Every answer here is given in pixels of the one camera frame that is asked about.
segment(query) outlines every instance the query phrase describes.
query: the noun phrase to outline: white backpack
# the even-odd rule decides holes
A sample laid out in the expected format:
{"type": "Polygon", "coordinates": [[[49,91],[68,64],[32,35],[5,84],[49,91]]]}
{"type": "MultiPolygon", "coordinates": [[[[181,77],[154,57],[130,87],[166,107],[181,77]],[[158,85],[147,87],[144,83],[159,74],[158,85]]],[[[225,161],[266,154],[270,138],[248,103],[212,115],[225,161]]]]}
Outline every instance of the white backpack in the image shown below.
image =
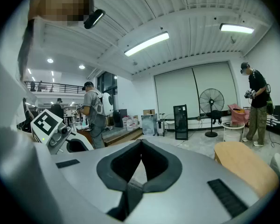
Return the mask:
{"type": "Polygon", "coordinates": [[[113,99],[109,93],[102,94],[101,92],[95,90],[88,92],[94,92],[98,95],[95,104],[91,105],[97,114],[108,116],[113,113],[113,99]]]}

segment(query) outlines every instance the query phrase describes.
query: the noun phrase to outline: white side table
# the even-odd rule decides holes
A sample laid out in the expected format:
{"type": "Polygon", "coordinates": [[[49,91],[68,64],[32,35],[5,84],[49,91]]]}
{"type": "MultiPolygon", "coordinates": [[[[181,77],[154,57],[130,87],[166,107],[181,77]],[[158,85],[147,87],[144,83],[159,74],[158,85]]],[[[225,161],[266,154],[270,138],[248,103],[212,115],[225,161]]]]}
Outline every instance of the white side table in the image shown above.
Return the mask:
{"type": "Polygon", "coordinates": [[[222,126],[224,127],[223,141],[243,141],[245,131],[244,123],[237,121],[228,121],[224,122],[222,126]]]}

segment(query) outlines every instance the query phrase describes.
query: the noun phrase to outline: white projection screen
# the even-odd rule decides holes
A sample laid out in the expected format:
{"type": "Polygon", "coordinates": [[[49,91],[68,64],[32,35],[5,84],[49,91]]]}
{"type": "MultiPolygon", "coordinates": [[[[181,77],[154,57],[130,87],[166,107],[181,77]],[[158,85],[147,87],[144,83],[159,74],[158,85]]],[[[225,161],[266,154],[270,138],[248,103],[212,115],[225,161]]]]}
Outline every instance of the white projection screen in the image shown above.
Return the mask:
{"type": "Polygon", "coordinates": [[[224,110],[228,105],[237,104],[237,95],[228,63],[193,67],[199,96],[206,89],[217,89],[224,97],[224,110]]]}
{"type": "Polygon", "coordinates": [[[159,113],[173,114],[173,106],[187,105],[188,118],[199,116],[199,103],[191,68],[154,77],[159,113]]]}

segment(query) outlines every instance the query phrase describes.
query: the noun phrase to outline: white robot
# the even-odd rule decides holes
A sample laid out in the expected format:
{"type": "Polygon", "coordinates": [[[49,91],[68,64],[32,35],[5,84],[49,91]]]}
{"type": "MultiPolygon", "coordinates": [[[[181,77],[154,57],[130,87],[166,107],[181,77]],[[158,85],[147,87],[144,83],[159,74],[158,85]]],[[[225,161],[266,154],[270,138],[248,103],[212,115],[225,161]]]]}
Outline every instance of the white robot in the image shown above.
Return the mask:
{"type": "Polygon", "coordinates": [[[85,136],[72,132],[62,121],[62,118],[45,109],[31,122],[35,141],[45,144],[50,154],[93,150],[85,136]]]}

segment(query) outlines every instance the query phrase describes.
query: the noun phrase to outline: railing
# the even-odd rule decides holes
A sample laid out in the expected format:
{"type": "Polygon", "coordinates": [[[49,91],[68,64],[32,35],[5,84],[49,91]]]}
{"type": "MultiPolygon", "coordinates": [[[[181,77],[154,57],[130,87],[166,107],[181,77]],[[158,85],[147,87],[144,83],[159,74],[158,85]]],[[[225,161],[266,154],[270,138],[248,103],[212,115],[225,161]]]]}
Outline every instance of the railing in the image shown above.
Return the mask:
{"type": "Polygon", "coordinates": [[[85,91],[82,90],[83,87],[77,85],[33,81],[25,81],[25,84],[30,91],[85,94],[85,91]]]}

